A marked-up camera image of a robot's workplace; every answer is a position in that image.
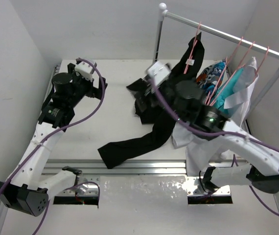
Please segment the pink hanger under patterned shirt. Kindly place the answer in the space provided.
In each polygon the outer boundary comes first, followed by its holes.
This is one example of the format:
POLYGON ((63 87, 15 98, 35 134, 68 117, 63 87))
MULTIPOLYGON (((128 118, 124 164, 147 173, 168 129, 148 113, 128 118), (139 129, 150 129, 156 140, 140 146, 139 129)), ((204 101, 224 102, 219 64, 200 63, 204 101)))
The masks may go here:
POLYGON ((225 65, 225 67, 223 68, 223 70, 222 70, 222 72, 221 72, 221 74, 220 74, 220 76, 219 76, 219 78, 218 78, 218 80, 217 80, 217 83, 215 84, 215 86, 214 86, 214 88, 213 88, 212 93, 211 93, 211 92, 208 93, 208 95, 207 95, 207 97, 206 97, 206 100, 205 100, 205 104, 206 104, 206 105, 210 105, 210 104, 211 104, 211 99, 212 99, 213 95, 216 93, 216 91, 218 90, 218 85, 221 85, 221 84, 222 84, 222 81, 223 81, 223 78, 222 78, 222 77, 223 77, 223 75, 224 75, 224 73, 225 73, 225 71, 226 71, 226 69, 227 69, 227 66, 228 66, 229 62, 232 60, 232 58, 235 56, 235 54, 236 54, 236 52, 237 52, 239 46, 241 45, 241 42, 242 42, 243 38, 244 38, 243 36, 240 38, 240 41, 239 41, 239 43, 237 44, 237 46, 235 47, 235 49, 234 49, 234 51, 232 52, 232 54, 231 54, 229 57, 226 57, 226 59, 225 59, 226 65, 225 65))

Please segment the white foam board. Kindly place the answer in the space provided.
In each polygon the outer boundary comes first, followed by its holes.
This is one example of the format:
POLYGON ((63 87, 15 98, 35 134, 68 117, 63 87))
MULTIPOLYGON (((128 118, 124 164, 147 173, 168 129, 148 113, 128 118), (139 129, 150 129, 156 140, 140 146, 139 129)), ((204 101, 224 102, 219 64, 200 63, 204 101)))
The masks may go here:
POLYGON ((279 235, 279 218, 248 187, 232 203, 190 205, 184 177, 102 177, 93 205, 49 206, 46 218, 9 210, 3 235, 279 235))

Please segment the black shirt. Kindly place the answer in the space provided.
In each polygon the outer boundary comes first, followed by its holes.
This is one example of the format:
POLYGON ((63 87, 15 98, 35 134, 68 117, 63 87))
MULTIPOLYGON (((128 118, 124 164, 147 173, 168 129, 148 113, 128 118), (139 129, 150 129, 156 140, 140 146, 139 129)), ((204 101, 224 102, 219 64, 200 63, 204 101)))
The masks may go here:
MULTIPOLYGON (((189 57, 194 37, 188 43, 188 49, 183 54, 179 63, 171 70, 169 77, 176 79, 176 85, 184 80, 194 80, 199 72, 205 54, 205 48, 201 42, 201 33, 198 34, 197 44, 193 51, 193 64, 184 74, 186 60, 189 57)), ((125 141, 110 142, 98 149, 98 152, 108 169, 121 165, 128 159, 144 155, 164 145, 170 138, 175 126, 174 119, 164 109, 146 111, 138 115, 142 124, 152 124, 151 132, 146 135, 125 141)))

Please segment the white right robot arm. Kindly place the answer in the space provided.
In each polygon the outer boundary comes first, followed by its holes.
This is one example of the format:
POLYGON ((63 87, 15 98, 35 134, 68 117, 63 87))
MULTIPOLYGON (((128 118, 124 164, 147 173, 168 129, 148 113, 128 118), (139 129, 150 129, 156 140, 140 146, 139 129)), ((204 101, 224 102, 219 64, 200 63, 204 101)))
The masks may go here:
POLYGON ((205 170, 199 180, 202 191, 214 193, 225 185, 249 185, 265 193, 279 192, 279 151, 264 146, 226 114, 205 105, 205 92, 194 81, 164 81, 159 94, 195 129, 200 140, 192 147, 190 157, 194 167, 205 170), (219 150, 230 150, 248 163, 236 169, 207 166, 219 150))

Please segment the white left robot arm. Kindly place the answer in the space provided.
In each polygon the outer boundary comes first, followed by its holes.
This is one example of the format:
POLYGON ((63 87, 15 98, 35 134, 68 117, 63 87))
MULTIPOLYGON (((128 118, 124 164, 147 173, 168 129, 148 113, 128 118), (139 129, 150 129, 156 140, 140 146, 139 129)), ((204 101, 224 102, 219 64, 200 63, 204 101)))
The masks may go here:
POLYGON ((103 102, 107 83, 99 76, 98 87, 93 74, 99 71, 96 62, 78 58, 67 65, 66 72, 53 75, 52 88, 44 101, 33 137, 16 169, 6 182, 0 181, 0 200, 8 208, 39 216, 51 198, 69 188, 76 188, 82 171, 70 166, 41 180, 45 165, 59 139, 72 126, 74 108, 85 97, 103 102))

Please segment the white shirt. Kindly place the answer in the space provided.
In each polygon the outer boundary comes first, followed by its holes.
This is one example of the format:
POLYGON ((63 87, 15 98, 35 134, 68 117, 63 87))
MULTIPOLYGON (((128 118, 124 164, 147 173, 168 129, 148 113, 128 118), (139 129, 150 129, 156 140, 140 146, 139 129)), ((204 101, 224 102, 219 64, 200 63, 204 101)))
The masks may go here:
MULTIPOLYGON (((247 72, 244 68, 237 83, 233 87, 234 94, 227 97, 224 104, 224 108, 228 110, 228 115, 238 126, 242 125, 245 116, 249 112, 251 96, 255 83, 258 80, 257 78, 252 85, 246 88, 244 84, 246 74, 247 72)), ((202 152, 204 152, 205 148, 198 148, 198 145, 206 143, 207 140, 196 136, 181 124, 176 123, 172 132, 172 142, 175 148, 186 147, 187 176, 197 176, 200 171, 205 170, 209 166, 209 160, 202 158, 202 152)))

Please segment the white clothes rack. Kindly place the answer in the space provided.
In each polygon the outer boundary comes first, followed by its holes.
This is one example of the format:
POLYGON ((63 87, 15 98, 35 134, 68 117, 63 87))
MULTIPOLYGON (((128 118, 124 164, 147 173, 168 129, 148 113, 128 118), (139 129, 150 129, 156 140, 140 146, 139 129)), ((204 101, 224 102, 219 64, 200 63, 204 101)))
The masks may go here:
MULTIPOLYGON (((161 41, 161 35, 162 35, 162 27, 163 27, 163 22, 164 22, 165 18, 175 20, 177 22, 186 24, 186 25, 194 27, 194 28, 199 28, 200 30, 202 30, 206 33, 212 34, 214 36, 220 37, 222 39, 225 39, 225 40, 233 42, 233 43, 239 43, 243 47, 251 48, 253 51, 269 55, 270 57, 273 57, 273 58, 276 58, 279 60, 279 52, 277 52, 277 51, 274 51, 272 49, 267 49, 266 47, 263 47, 256 43, 253 43, 253 42, 250 42, 250 41, 247 41, 244 39, 240 39, 239 37, 233 36, 226 32, 214 29, 214 28, 206 26, 204 24, 192 21, 190 19, 184 18, 184 17, 176 15, 174 13, 171 13, 168 11, 165 3, 160 3, 159 10, 158 10, 158 27, 157 27, 153 62, 156 62, 158 60, 160 41, 161 41)), ((278 79, 279 79, 279 67, 276 70, 275 74, 271 77, 271 79, 266 83, 266 85, 261 90, 261 92, 254 99, 254 101, 251 102, 251 109, 250 109, 251 111, 261 102, 261 100, 269 92, 271 87, 275 84, 275 82, 278 79)))

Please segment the pink hanger under white shirt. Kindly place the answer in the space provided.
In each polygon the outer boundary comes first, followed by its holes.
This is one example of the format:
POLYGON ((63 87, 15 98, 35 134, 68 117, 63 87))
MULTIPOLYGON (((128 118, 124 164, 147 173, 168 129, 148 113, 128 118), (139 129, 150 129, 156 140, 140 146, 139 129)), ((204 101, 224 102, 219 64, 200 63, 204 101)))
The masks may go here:
POLYGON ((259 70, 268 56, 269 49, 270 47, 268 46, 266 53, 259 65, 257 65, 255 57, 252 57, 251 60, 245 65, 244 68, 246 69, 247 74, 245 75, 244 84, 246 88, 252 85, 259 77, 259 70))

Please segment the pink hanger under teal shirt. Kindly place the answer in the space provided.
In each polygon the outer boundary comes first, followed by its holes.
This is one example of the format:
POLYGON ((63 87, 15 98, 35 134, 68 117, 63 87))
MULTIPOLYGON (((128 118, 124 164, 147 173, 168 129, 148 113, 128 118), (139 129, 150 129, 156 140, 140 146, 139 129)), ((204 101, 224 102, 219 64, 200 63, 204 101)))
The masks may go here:
POLYGON ((253 45, 255 44, 255 41, 252 42, 252 44, 248 47, 247 51, 245 52, 245 54, 243 55, 242 59, 240 60, 240 62, 238 63, 237 68, 235 69, 235 71, 233 72, 233 74, 229 77, 229 79, 223 84, 220 92, 218 92, 215 96, 215 98, 211 101, 211 103, 209 104, 209 106, 213 106, 218 97, 220 96, 220 94, 225 90, 225 88, 227 87, 227 85, 229 84, 229 82, 232 80, 232 78, 234 77, 234 75, 237 73, 237 71, 243 67, 242 62, 245 59, 245 57, 247 56, 247 54, 249 53, 249 51, 251 50, 251 48, 253 47, 253 45))

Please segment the pink wire hanger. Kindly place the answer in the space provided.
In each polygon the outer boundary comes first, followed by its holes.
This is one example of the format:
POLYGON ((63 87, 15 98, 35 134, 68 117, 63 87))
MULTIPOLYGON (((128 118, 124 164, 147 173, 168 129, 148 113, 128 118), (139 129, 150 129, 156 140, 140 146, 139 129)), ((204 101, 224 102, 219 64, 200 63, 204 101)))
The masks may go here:
POLYGON ((184 69, 184 74, 187 73, 188 67, 193 64, 193 59, 192 59, 193 58, 193 51, 194 51, 194 48, 195 48, 195 46, 197 44, 197 41, 198 41, 197 37, 198 37, 198 34, 199 34, 200 26, 201 26, 201 22, 199 22, 199 24, 198 24, 196 34, 195 34, 195 37, 194 37, 194 40, 193 40, 191 51, 190 51, 189 57, 186 60, 186 66, 185 66, 185 69, 184 69))

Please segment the teal shirt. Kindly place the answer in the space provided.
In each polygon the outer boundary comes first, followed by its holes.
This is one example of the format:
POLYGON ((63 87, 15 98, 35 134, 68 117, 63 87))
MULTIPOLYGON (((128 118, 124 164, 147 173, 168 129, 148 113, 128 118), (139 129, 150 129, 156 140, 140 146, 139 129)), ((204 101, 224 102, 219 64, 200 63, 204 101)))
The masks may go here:
POLYGON ((229 82, 229 84, 227 85, 227 87, 225 88, 225 90, 220 94, 220 96, 218 97, 216 103, 214 104, 214 107, 217 108, 218 110, 220 110, 221 112, 228 114, 228 110, 224 108, 224 104, 225 104, 225 100, 227 97, 229 97, 230 95, 234 94, 233 92, 233 87, 234 85, 237 83, 239 77, 241 76, 242 72, 243 72, 244 68, 240 68, 237 73, 234 75, 234 77, 232 78, 232 80, 229 82))

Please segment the blue orange patterned shirt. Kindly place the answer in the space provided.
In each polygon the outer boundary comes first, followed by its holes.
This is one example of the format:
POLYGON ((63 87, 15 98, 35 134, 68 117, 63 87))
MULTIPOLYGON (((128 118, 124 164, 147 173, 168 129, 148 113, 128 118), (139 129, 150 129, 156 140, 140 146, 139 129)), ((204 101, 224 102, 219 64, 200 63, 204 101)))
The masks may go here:
POLYGON ((205 91, 207 95, 209 92, 212 93, 215 84, 226 65, 226 61, 222 60, 218 63, 212 64, 206 67, 201 74, 196 78, 197 85, 205 91))

